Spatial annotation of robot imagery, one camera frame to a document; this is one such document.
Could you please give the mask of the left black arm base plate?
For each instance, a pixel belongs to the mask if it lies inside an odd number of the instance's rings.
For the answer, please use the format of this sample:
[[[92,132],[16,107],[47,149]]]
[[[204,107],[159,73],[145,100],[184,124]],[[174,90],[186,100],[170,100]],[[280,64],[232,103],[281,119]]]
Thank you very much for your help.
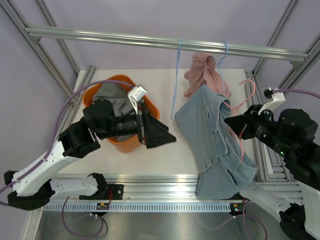
[[[107,184],[106,188],[98,189],[92,195],[80,195],[80,200],[122,200],[124,194],[123,184]]]

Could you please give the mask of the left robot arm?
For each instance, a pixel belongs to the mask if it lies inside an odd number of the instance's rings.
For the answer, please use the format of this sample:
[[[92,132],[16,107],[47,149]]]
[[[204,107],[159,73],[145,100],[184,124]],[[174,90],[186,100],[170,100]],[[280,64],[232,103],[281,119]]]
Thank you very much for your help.
[[[176,142],[169,128],[156,119],[144,104],[135,114],[116,116],[113,104],[106,99],[95,100],[83,109],[83,117],[64,130],[51,149],[20,171],[4,174],[6,205],[31,211],[54,199],[79,197],[80,200],[102,200],[111,197],[108,183],[101,173],[93,172],[85,178],[61,179],[55,175],[68,165],[98,150],[98,140],[137,135],[146,148],[156,148]]]

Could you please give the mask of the pink skirt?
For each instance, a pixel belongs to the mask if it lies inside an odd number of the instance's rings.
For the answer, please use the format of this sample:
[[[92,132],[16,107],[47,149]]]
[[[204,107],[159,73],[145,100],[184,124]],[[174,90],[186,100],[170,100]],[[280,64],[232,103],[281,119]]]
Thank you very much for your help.
[[[189,82],[189,88],[184,92],[184,97],[190,98],[201,86],[207,86],[214,93],[229,98],[232,93],[228,85],[216,72],[216,61],[212,55],[196,52],[192,55],[190,69],[184,73],[184,78]]]

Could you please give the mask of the grey skirt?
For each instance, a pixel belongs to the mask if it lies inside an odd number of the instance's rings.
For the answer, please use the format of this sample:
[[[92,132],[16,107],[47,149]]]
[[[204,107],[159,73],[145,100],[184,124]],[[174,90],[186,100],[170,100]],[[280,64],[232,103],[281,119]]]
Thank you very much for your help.
[[[107,82],[101,85],[85,109],[89,128],[103,140],[120,138],[127,140],[137,133],[136,114],[127,92],[119,84]]]

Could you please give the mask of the light blue denim skirt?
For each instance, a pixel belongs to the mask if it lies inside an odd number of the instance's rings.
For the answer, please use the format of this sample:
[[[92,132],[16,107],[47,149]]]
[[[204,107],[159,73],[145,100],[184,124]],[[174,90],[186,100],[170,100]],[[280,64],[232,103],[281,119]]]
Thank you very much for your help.
[[[201,199],[233,197],[251,183],[258,170],[224,122],[231,113],[228,104],[228,98],[203,85],[174,116],[194,153],[200,174],[195,193]]]

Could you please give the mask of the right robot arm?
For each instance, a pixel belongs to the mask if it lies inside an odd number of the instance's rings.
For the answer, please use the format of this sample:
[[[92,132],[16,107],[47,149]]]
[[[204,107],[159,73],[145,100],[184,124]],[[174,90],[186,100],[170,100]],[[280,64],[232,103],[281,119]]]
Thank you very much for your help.
[[[251,105],[238,116],[224,122],[242,140],[257,138],[283,158],[285,167],[300,187],[303,204],[292,203],[251,183],[227,185],[232,198],[241,195],[272,215],[291,240],[320,238],[320,146],[314,142],[318,124],[302,109],[283,110],[274,121],[271,110]]]

